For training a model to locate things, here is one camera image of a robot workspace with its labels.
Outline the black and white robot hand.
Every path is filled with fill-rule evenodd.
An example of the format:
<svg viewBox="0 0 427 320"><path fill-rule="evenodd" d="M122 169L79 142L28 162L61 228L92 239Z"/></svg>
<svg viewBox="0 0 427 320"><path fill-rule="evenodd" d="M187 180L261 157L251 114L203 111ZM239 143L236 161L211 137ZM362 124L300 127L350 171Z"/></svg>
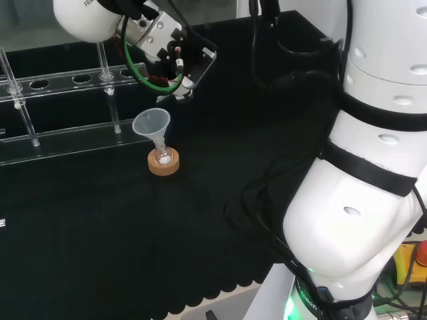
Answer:
<svg viewBox="0 0 427 320"><path fill-rule="evenodd" d="M216 60L217 47L189 25L174 4L181 21L152 1L134 1L130 13L121 6L115 36L127 71L142 87L161 96L185 101Z"/></svg>

